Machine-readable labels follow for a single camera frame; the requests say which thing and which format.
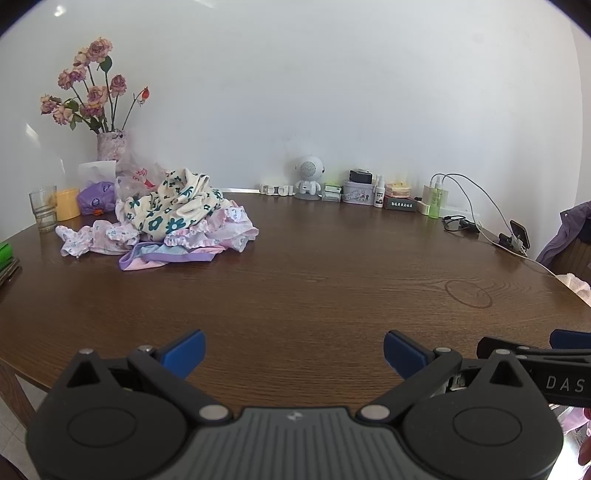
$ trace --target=vase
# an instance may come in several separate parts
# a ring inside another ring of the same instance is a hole
[[[127,134],[121,130],[114,132],[100,133],[96,136],[97,160],[129,160],[127,149]]]

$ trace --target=brown tabletop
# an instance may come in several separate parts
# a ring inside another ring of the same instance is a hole
[[[546,346],[555,328],[588,328],[589,307],[541,267],[440,221],[228,196],[260,234],[211,263],[123,272],[118,257],[61,257],[34,226],[12,237],[22,269],[0,288],[0,360],[47,389],[82,347],[124,356],[199,328],[207,355],[189,381],[235,411],[355,409],[399,381],[382,354],[390,329],[474,356],[483,335]]]

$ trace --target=clear glass cup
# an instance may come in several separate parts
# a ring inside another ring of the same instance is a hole
[[[31,210],[40,232],[50,232],[57,225],[57,186],[42,187],[29,194]]]

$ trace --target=tiled floor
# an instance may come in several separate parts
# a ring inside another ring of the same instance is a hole
[[[47,394],[22,378],[18,380],[31,405],[37,409]],[[25,428],[0,399],[0,452],[29,480],[39,480],[39,475],[37,475],[25,448],[25,433]]]

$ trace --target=blue gripper pad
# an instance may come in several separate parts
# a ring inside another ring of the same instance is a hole
[[[435,354],[399,331],[390,330],[384,337],[384,358],[406,380],[435,360]]]
[[[591,349],[591,333],[556,329],[550,334],[550,346],[557,350]]]
[[[159,348],[156,359],[177,377],[187,378],[205,358],[205,335],[194,330]]]

